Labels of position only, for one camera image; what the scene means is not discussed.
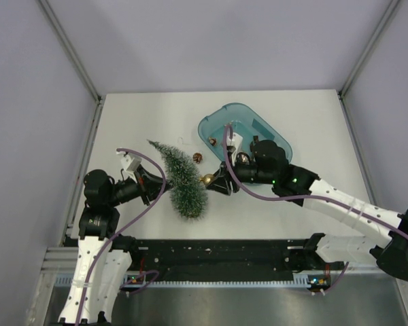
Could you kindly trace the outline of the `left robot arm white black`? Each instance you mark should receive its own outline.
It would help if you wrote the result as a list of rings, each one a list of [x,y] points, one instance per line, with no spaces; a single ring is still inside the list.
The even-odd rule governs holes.
[[[111,325],[112,311],[127,269],[140,263],[136,240],[117,229],[118,206],[140,198],[152,206],[168,189],[164,175],[143,166],[114,181],[104,170],[84,177],[84,210],[79,221],[78,257],[57,325]]]

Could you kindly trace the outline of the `large frosted pine cone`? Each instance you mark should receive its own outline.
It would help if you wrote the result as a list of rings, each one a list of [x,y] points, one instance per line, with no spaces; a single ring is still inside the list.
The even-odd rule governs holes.
[[[192,156],[192,159],[195,163],[200,164],[203,161],[203,156],[201,153],[194,153]]]

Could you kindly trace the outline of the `gold glitter ball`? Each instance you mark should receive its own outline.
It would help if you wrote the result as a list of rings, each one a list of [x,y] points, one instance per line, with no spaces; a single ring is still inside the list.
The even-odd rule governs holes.
[[[201,177],[199,177],[199,181],[204,185],[207,186],[211,184],[214,180],[214,176],[212,174],[206,174]]]

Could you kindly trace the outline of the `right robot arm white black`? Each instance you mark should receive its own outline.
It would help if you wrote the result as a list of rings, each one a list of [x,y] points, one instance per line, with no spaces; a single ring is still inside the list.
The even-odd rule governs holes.
[[[337,261],[375,264],[386,274],[408,281],[408,210],[391,211],[338,190],[310,170],[289,163],[274,141],[254,141],[250,155],[239,150],[234,137],[223,148],[226,159],[218,172],[203,177],[206,189],[229,196],[246,183],[270,185],[272,197],[253,197],[292,202],[359,232],[354,237],[312,235],[303,247],[310,268]]]

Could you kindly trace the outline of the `small green christmas tree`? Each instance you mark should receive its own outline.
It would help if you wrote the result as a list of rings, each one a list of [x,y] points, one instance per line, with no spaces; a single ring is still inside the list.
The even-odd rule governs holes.
[[[204,216],[208,206],[205,186],[193,159],[181,149],[158,141],[148,141],[160,154],[171,187],[169,197],[173,210],[184,220]]]

